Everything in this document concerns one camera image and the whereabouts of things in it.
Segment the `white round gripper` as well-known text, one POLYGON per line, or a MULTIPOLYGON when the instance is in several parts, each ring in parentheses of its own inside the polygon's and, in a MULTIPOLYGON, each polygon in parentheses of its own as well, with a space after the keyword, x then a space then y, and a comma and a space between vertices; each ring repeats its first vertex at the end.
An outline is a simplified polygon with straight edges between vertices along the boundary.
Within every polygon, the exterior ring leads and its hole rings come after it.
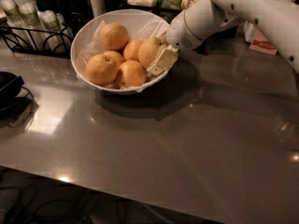
POLYGON ((159 49, 147 72, 159 76, 169 69, 178 59, 180 51, 200 47, 210 36, 237 26, 241 19, 218 7, 212 0, 198 0, 182 10, 159 37, 170 44, 159 49))

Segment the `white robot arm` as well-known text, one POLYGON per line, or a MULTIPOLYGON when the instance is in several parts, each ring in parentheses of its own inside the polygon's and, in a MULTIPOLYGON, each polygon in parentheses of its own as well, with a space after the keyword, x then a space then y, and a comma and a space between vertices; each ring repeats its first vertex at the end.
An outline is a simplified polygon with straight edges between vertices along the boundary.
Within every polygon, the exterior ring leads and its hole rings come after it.
POLYGON ((198 0, 171 21, 164 39, 192 50, 241 21, 252 23, 299 72, 299 6, 289 0, 198 0))

